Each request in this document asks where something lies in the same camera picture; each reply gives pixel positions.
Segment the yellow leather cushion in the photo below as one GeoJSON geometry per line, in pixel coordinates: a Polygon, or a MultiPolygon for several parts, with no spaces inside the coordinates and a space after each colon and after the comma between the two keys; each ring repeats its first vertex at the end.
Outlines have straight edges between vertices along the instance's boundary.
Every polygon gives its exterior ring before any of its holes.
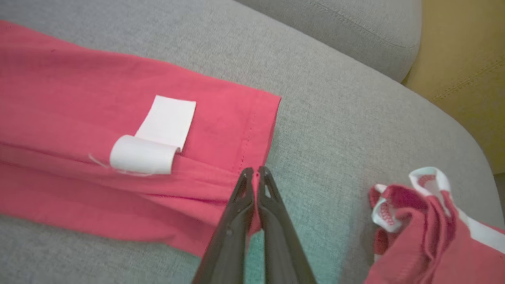
{"type": "Polygon", "coordinates": [[[505,172],[505,0],[422,0],[420,48],[403,84],[458,121],[505,172]]]}

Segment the red shorts with white stripe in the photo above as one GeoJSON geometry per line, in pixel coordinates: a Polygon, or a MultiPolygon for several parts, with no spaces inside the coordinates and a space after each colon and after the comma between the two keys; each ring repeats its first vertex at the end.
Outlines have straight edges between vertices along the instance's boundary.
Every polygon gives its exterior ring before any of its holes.
{"type": "Polygon", "coordinates": [[[374,263],[364,284],[505,284],[505,230],[467,216],[435,167],[411,187],[374,185],[368,197],[374,263]]]}

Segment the grey fabric sofa seat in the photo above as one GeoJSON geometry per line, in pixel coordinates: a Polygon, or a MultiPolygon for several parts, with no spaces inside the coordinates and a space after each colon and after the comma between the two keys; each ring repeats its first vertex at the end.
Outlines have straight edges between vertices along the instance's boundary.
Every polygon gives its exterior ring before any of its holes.
{"type": "Polygon", "coordinates": [[[505,228],[490,166],[456,120],[387,76],[234,0],[0,0],[0,19],[279,95],[267,167],[318,284],[373,264],[368,191],[434,166],[469,217],[505,228]]]}

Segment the red Bulls 23 jersey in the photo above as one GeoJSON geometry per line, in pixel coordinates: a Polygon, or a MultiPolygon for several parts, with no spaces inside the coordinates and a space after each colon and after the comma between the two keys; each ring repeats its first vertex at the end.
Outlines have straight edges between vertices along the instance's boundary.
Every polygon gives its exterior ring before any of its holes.
{"type": "Polygon", "coordinates": [[[0,214],[202,256],[244,168],[263,166],[280,97],[0,21],[0,214]],[[113,166],[120,139],[166,137],[166,167],[113,166]]]}

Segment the grey sofa back cushion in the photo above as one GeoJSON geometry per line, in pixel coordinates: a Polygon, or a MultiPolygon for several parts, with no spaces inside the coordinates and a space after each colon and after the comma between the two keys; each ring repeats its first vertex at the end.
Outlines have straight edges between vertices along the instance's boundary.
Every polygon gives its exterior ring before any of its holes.
{"type": "Polygon", "coordinates": [[[402,82],[421,41],[422,0],[236,0],[402,82]]]}

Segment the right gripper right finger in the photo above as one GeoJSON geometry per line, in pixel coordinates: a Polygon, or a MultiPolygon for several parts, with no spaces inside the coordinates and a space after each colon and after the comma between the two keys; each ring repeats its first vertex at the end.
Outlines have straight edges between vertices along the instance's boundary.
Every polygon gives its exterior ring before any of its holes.
{"type": "Polygon", "coordinates": [[[262,166],[258,174],[266,284],[317,284],[271,171],[262,166]]]}

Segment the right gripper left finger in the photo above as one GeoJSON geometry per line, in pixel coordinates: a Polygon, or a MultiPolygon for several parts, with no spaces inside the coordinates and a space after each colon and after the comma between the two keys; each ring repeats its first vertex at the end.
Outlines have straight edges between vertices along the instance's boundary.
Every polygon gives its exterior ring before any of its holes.
{"type": "Polygon", "coordinates": [[[253,168],[238,178],[192,284],[243,284],[248,233],[254,217],[253,168]]]}

